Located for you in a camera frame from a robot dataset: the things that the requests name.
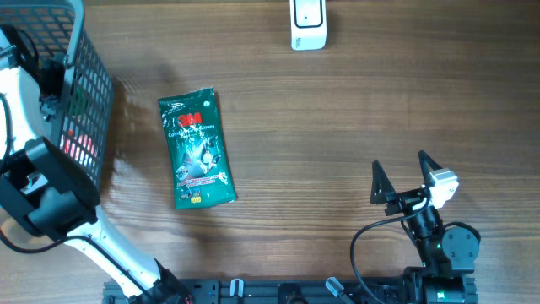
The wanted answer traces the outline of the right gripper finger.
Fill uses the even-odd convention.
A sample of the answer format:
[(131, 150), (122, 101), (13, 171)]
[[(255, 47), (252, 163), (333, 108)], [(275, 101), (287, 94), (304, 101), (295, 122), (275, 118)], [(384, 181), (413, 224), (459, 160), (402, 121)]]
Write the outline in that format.
[(440, 170), (441, 166), (435, 162), (424, 150), (420, 150), (418, 152), (418, 160), (424, 179), (424, 185), (432, 186), (434, 183), (429, 174), (432, 171)]
[(396, 191), (378, 160), (372, 162), (372, 187), (370, 202), (387, 204), (396, 199)]

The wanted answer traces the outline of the green 3M gloves packet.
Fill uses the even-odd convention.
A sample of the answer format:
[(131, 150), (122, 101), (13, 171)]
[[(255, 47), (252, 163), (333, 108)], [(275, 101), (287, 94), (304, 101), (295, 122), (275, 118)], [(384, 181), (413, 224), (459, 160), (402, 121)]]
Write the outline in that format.
[(170, 153), (175, 207), (204, 209), (235, 201), (214, 89), (160, 98), (158, 105)]

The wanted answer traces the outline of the green lid jar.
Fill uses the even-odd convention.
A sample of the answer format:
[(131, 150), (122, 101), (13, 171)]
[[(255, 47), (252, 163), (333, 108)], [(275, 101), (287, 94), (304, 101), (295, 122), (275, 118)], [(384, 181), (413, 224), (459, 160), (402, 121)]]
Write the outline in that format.
[(87, 101), (84, 92), (77, 88), (67, 104), (67, 112), (74, 117), (81, 116), (87, 109)]

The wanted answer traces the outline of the red tissue packet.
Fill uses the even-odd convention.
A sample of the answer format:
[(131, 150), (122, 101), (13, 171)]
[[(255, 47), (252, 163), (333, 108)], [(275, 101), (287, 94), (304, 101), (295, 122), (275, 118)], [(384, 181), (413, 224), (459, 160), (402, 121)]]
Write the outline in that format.
[(61, 136), (60, 149), (83, 168), (95, 171), (100, 153), (89, 135), (75, 135), (69, 130)]

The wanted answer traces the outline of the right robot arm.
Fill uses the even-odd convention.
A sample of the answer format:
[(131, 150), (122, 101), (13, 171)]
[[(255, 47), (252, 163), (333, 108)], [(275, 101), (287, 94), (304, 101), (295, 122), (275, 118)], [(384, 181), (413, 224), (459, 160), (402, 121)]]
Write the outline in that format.
[(481, 236), (468, 224), (444, 223), (439, 214), (458, 189), (458, 177), (423, 150), (418, 152), (418, 160), (424, 183), (401, 193), (396, 192), (381, 163), (372, 163), (371, 203), (384, 204), (388, 216), (404, 216), (403, 226), (422, 262), (420, 267), (405, 268), (396, 279), (396, 302), (478, 303), (472, 274)]

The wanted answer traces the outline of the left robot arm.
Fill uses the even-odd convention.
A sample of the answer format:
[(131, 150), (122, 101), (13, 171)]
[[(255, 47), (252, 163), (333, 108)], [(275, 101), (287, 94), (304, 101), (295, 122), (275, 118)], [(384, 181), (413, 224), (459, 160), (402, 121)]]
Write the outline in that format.
[(6, 132), (1, 159), (1, 205), (32, 236), (51, 244), (23, 248), (40, 254), (68, 245), (103, 269), (129, 303), (190, 303), (190, 291), (156, 259), (139, 251), (107, 219), (91, 177), (47, 137), (41, 123), (54, 116), (65, 85), (65, 67), (40, 54), (24, 30), (1, 26), (1, 102)]

